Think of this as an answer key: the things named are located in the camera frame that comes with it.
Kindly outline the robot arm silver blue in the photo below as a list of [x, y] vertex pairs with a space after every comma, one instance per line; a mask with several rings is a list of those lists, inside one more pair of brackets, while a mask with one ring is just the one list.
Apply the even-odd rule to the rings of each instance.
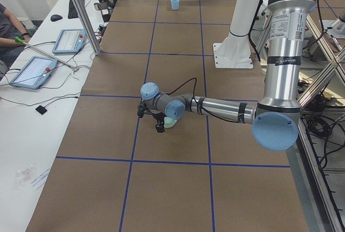
[[[251, 124], [254, 139], [261, 146], [283, 151], [298, 138], [301, 106], [296, 100], [296, 87], [302, 61], [302, 47], [309, 11], [317, 0], [268, 0], [271, 11], [270, 46], [267, 57], [264, 96], [255, 106], [193, 93], [166, 93], [152, 82], [141, 89], [137, 108], [139, 117], [152, 115], [156, 130], [164, 131], [164, 120], [180, 119], [186, 111], [211, 115], [228, 122]], [[247, 35], [250, 20], [256, 17], [255, 5], [260, 0], [237, 0], [229, 35], [213, 46], [217, 67], [250, 67]]]

